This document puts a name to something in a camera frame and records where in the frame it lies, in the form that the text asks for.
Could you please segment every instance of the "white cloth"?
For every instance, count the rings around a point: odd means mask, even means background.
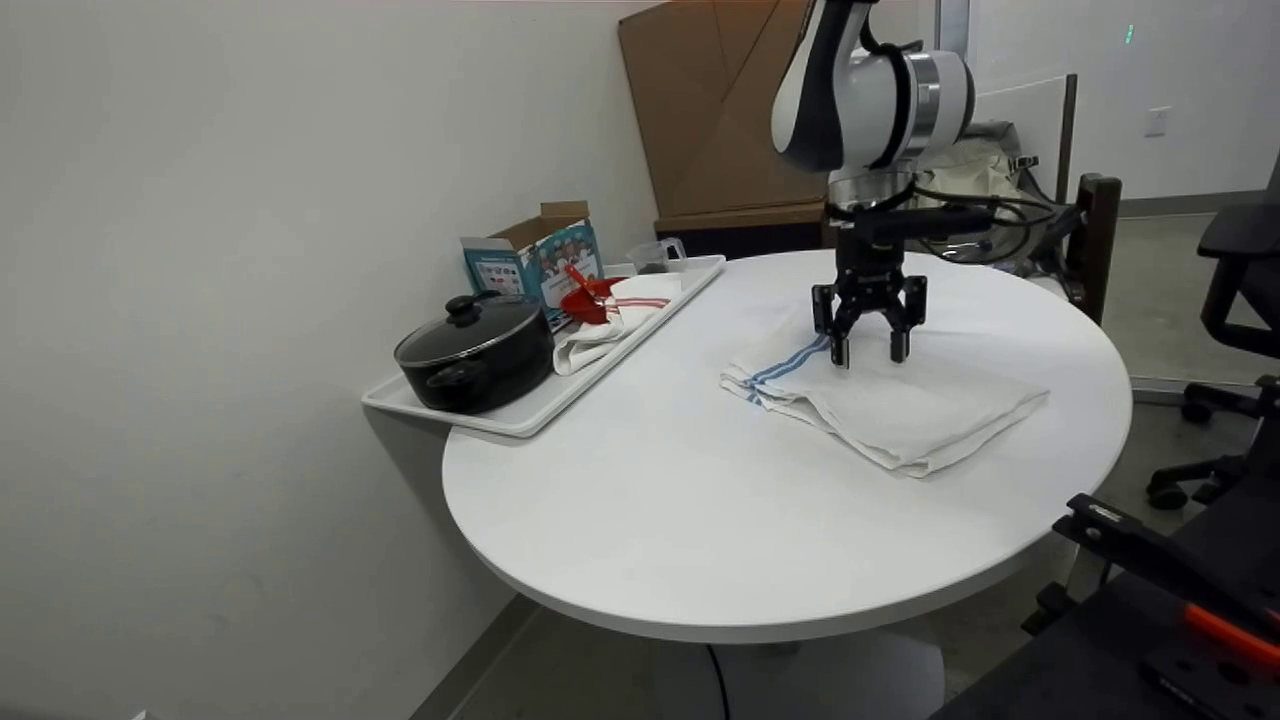
[[[609,356],[620,340],[629,340],[654,311],[670,307],[679,296],[679,277],[657,270],[657,277],[629,277],[614,285],[606,307],[609,322],[582,322],[573,332],[557,336],[557,370],[573,375],[600,356]]]
[[[1050,391],[911,349],[887,361],[887,328],[848,336],[838,367],[829,340],[791,317],[720,370],[758,406],[816,422],[896,475],[933,475],[1032,417]]]

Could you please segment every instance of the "gray floor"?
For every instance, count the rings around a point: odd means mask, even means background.
[[[1199,332],[1199,301],[1214,277],[1214,262],[1195,256],[1204,222],[1209,210],[1119,218],[1104,328],[1137,385],[1253,385],[1261,370],[1275,370],[1275,363],[1217,349]],[[1222,417],[1214,429],[1189,429],[1177,406],[1140,404],[1129,446],[1102,494],[1168,531],[1189,512],[1150,512],[1150,472],[1222,455],[1247,439],[1247,420]],[[948,692],[969,687],[1025,642],[1019,618],[1054,577],[1062,577],[1057,541],[1036,546],[1025,571],[1001,586],[923,618],[948,657]],[[698,647],[614,636],[533,612],[451,720],[657,720],[663,714],[654,692],[657,664],[701,671],[706,692],[718,687]]]

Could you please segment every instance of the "chair wheel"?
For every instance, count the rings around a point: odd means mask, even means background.
[[[1150,488],[1150,504],[1165,509],[1165,512],[1177,512],[1177,509],[1189,509],[1189,490],[1180,490],[1180,488]]]
[[[1189,398],[1186,398],[1180,411],[1186,411],[1189,422],[1209,422],[1209,420],[1214,420],[1214,406],[1209,406],[1209,404],[1189,404]]]

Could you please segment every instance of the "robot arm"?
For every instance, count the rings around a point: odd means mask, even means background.
[[[972,81],[951,50],[878,45],[878,0],[816,0],[774,103],[774,148],[807,173],[896,168],[962,139]]]

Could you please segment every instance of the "black chair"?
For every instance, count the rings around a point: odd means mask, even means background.
[[[1199,256],[1217,259],[1209,301],[1199,311],[1209,336],[1217,336],[1227,349],[1280,361],[1280,203],[1223,209],[1209,222],[1199,241]],[[1227,311],[1235,296],[1244,296],[1268,328],[1232,322]],[[1239,411],[1239,417],[1275,417],[1275,398],[1280,398],[1275,375],[1261,380],[1261,394],[1235,394],[1223,388],[1189,385],[1180,411],[1194,422],[1209,422],[1217,406]],[[1214,504],[1223,488],[1232,488],[1232,480],[1247,472],[1247,452],[1151,472],[1150,504],[1186,509],[1189,504],[1186,483],[1194,480],[1199,483],[1195,499]]]

